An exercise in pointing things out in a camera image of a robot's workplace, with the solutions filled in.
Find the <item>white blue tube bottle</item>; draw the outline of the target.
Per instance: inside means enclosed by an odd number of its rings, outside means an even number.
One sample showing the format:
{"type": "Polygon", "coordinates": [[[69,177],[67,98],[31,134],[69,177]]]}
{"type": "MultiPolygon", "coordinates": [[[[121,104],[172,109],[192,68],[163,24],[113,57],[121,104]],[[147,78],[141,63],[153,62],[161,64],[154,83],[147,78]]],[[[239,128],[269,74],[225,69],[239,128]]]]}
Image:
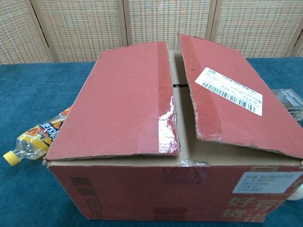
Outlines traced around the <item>white blue tube bottle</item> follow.
{"type": "Polygon", "coordinates": [[[287,198],[288,201],[298,201],[301,199],[303,199],[303,183],[287,198]]]}

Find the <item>orange drink bottle yellow cap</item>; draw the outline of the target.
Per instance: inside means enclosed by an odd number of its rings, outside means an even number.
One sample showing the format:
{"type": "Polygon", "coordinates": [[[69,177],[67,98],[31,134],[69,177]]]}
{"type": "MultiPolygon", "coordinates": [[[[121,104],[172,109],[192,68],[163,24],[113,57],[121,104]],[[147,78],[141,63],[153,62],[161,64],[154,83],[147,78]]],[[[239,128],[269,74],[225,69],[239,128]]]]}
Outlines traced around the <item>orange drink bottle yellow cap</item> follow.
{"type": "Polygon", "coordinates": [[[24,158],[36,160],[43,157],[54,142],[70,110],[71,106],[53,119],[22,133],[16,140],[16,148],[4,154],[4,159],[14,166],[24,158]]]}

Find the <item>blue carpet table cover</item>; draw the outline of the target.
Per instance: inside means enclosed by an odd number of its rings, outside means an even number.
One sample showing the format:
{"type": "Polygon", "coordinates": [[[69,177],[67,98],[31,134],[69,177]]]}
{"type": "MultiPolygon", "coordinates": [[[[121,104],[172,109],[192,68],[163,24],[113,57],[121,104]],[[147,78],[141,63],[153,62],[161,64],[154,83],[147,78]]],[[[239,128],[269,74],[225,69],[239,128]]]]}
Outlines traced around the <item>blue carpet table cover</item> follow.
{"type": "Polygon", "coordinates": [[[41,160],[10,166],[17,137],[75,100],[92,62],[0,65],[0,227],[303,227],[303,199],[263,223],[87,220],[41,160]]]}

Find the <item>clear plastic case black insert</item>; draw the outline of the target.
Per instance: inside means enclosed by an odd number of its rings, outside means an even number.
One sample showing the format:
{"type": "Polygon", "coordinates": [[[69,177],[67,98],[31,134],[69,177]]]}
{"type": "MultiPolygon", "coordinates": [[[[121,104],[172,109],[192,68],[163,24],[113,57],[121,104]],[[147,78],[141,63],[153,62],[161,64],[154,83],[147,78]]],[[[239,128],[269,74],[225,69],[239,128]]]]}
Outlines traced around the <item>clear plastic case black insert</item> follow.
{"type": "Polygon", "coordinates": [[[303,121],[303,98],[291,88],[272,89],[272,91],[296,121],[303,121]]]}

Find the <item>woven folding screen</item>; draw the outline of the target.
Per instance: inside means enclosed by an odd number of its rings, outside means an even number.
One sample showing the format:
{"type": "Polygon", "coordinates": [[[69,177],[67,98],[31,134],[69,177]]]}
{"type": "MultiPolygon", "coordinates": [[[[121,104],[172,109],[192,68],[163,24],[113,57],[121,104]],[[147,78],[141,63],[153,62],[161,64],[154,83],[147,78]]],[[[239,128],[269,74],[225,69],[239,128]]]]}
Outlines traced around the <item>woven folding screen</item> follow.
{"type": "Polygon", "coordinates": [[[178,34],[245,57],[303,57],[303,0],[0,0],[0,65],[93,61],[178,34]]]}

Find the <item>red cardboard box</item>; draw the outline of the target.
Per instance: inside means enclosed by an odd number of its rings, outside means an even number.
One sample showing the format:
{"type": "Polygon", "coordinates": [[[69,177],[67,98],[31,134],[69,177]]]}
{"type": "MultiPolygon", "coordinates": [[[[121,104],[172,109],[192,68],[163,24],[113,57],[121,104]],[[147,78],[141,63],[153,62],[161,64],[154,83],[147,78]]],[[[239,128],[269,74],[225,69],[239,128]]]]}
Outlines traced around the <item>red cardboard box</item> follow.
{"type": "Polygon", "coordinates": [[[303,186],[301,127],[237,50],[103,51],[45,160],[87,219],[263,222],[303,186]]]}

